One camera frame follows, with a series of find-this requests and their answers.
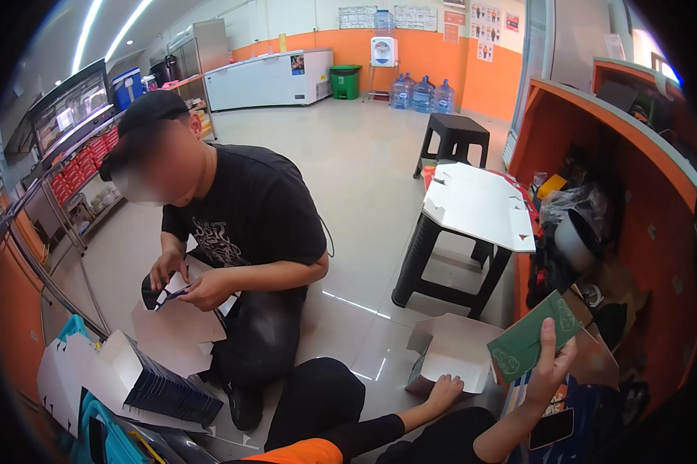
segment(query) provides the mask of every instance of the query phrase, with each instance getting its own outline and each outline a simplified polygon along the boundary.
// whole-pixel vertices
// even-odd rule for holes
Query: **white chest freezer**
[[[310,105],[331,94],[332,48],[258,56],[205,73],[212,111]]]

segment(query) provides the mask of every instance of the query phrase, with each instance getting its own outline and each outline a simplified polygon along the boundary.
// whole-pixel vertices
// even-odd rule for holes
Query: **black sleeve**
[[[175,206],[163,206],[163,224],[161,226],[161,232],[170,232],[184,243],[189,240],[189,229],[186,227],[186,222],[176,210]]]
[[[397,414],[388,414],[364,422],[339,425],[316,438],[333,443],[349,462],[360,454],[379,448],[405,435],[405,424]]]
[[[259,218],[261,246],[274,261],[308,266],[325,253],[325,234],[307,186],[296,174],[276,181],[263,199]]]

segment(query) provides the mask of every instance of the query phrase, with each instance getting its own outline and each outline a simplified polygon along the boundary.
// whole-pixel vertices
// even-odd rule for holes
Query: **yellow box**
[[[560,190],[562,187],[565,187],[566,183],[567,181],[565,179],[554,174],[539,187],[539,190],[536,191],[536,197],[543,200],[551,191]]]

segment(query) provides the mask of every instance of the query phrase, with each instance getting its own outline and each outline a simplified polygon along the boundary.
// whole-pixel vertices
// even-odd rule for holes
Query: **black t-shirt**
[[[213,145],[217,170],[207,196],[163,207],[163,232],[192,234],[220,266],[296,261],[325,253],[320,218],[297,167],[267,148]]]

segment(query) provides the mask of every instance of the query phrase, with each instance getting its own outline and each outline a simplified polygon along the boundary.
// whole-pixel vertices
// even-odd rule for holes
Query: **person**
[[[307,285],[328,272],[325,235],[297,167],[266,148],[214,145],[175,93],[149,92],[127,108],[101,176],[132,202],[164,205],[161,255],[143,280],[154,302],[174,273],[190,283],[189,254],[214,269],[178,298],[210,311],[241,292],[212,350],[210,379],[241,430],[261,420],[261,389],[294,368]]]
[[[501,462],[545,413],[576,356],[576,340],[555,349],[554,321],[542,322],[542,351],[524,402],[496,422],[488,410],[465,408],[441,417],[414,441],[390,446],[376,464]],[[311,359],[284,385],[263,454],[227,461],[341,464],[401,438],[446,411],[462,392],[459,376],[439,377],[425,403],[359,422],[364,385],[340,361]]]

